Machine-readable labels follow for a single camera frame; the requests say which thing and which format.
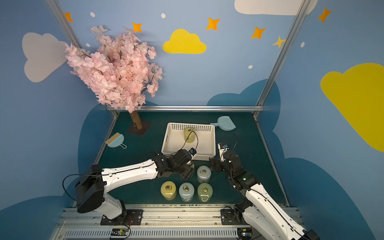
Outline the grey-blue tea canister back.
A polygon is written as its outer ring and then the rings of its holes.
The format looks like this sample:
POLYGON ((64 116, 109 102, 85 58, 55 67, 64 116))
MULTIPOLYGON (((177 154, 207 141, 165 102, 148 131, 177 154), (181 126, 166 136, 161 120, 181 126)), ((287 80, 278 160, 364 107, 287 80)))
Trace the grey-blue tea canister back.
POLYGON ((200 166, 197 170, 197 178, 200 184, 208 183, 211 178, 212 172, 208 166, 200 166))

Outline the white perforated plastic basket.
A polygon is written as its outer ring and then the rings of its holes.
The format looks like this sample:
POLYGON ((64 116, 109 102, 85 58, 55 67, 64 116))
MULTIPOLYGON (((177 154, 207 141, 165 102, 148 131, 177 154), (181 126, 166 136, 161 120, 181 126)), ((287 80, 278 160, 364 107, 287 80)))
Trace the white perforated plastic basket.
POLYGON ((180 149, 196 149, 197 154, 194 160, 208 161, 216 155, 216 133, 213 125, 188 124, 188 123, 168 123, 162 153, 173 155, 180 149), (184 129, 192 127, 195 129, 196 139, 193 143, 186 143, 184 139, 184 129))

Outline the olive yellow tea canister front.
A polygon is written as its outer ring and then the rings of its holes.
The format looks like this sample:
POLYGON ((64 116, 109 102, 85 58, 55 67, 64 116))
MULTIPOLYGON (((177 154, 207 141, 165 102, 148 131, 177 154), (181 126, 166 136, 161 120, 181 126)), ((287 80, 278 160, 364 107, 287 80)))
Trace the olive yellow tea canister front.
POLYGON ((174 182, 166 181, 161 186, 161 194, 167 201, 172 201, 177 196, 177 187, 174 182))

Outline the pale blue tea canister front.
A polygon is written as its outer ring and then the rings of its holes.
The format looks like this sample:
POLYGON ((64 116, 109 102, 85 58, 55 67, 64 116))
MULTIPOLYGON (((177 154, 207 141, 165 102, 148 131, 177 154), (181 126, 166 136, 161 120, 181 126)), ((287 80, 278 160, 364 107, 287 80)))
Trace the pale blue tea canister front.
POLYGON ((191 183, 183 183, 179 187, 179 195, 183 202, 190 202, 195 195, 195 188, 191 183))

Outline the yellow tea canister back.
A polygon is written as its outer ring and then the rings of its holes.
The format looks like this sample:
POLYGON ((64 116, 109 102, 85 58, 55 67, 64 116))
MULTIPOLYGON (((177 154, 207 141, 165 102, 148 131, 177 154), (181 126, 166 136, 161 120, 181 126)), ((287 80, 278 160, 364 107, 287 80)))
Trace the yellow tea canister back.
POLYGON ((185 128, 184 139, 186 143, 193 143, 196 139, 195 129, 192 127, 185 128))

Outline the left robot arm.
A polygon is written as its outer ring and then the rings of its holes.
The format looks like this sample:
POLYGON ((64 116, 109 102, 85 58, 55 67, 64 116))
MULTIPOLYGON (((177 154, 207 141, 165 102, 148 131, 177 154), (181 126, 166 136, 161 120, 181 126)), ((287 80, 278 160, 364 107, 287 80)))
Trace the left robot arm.
POLYGON ((196 149, 180 149, 166 157, 158 154, 145 162, 120 168, 100 168, 92 165, 75 184, 77 212, 85 214, 96 211, 103 215, 107 225, 122 225, 129 219, 122 200, 115 199, 109 192, 119 187, 144 180, 167 178, 179 175, 188 180, 195 169, 193 157, 196 149))

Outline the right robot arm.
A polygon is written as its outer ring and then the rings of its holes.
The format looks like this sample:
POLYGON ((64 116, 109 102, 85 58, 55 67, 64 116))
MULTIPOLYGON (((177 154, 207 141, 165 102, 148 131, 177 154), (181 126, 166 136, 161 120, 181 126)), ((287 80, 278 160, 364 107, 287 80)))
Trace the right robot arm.
POLYGON ((318 240, 313 230, 306 230, 290 217, 268 194, 251 172, 244 170, 240 157, 228 148, 210 159, 211 170, 226 173, 235 190, 246 199, 235 205, 244 221, 267 240, 318 240))

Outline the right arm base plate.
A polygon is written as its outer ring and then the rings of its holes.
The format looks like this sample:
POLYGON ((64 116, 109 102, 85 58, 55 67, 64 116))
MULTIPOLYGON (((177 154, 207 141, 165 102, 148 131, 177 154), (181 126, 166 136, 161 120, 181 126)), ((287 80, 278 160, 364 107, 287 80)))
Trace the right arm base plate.
POLYGON ((247 225, 247 223, 244 221, 242 215, 239 213, 239 211, 230 209, 230 208, 223 208, 220 210, 221 213, 221 223, 222 225, 247 225))

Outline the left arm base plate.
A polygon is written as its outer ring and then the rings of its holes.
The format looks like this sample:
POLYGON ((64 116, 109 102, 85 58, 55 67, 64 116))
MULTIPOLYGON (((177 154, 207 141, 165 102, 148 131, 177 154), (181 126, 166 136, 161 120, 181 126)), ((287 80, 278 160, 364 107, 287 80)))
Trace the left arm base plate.
POLYGON ((120 216, 114 219, 108 219, 103 215, 100 222, 101 226, 140 226, 143 219, 142 209, 125 210, 120 216))

